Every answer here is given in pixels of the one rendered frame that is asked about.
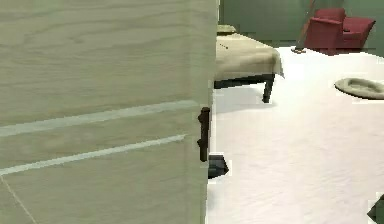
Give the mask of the dark grey angular object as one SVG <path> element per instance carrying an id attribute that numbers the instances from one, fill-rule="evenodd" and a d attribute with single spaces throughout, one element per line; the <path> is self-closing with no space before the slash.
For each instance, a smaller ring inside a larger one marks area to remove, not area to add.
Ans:
<path id="1" fill-rule="evenodd" d="M 229 172 L 229 168 L 223 155 L 210 155 L 208 178 L 213 179 Z"/>

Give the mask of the dark green angular object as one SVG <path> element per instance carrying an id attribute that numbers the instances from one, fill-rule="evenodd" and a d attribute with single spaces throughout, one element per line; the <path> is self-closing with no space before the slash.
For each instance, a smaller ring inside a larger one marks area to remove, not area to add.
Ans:
<path id="1" fill-rule="evenodd" d="M 374 203 L 367 216 L 376 224 L 384 224 L 384 194 Z"/>

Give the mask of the pale wooden room door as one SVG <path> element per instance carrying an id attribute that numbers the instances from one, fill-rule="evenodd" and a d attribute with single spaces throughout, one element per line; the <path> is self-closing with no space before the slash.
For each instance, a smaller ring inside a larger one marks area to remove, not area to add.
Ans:
<path id="1" fill-rule="evenodd" d="M 0 224 L 205 224 L 215 0 L 0 0 Z"/>

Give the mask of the beige round floor cushion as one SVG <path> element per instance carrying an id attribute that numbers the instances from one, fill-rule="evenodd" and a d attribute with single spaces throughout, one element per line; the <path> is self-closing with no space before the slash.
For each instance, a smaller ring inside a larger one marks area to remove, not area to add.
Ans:
<path id="1" fill-rule="evenodd" d="M 334 83 L 337 90 L 362 99 L 384 100 L 384 84 L 361 78 L 343 78 Z"/>

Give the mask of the beige bed with dark legs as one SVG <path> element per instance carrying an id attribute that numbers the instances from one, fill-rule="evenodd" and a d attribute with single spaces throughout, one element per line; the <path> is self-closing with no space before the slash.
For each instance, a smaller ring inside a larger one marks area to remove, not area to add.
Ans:
<path id="1" fill-rule="evenodd" d="M 276 75 L 283 77 L 284 72 L 275 48 L 238 33 L 216 38 L 215 88 L 220 82 L 264 83 L 262 101 L 268 103 Z"/>

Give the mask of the olive green pillow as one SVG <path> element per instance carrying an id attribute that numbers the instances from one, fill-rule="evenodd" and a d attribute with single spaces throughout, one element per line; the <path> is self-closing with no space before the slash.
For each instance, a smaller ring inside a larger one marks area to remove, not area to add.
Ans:
<path id="1" fill-rule="evenodd" d="M 236 28 L 232 25 L 218 25 L 217 34 L 218 35 L 231 35 L 236 32 Z"/>

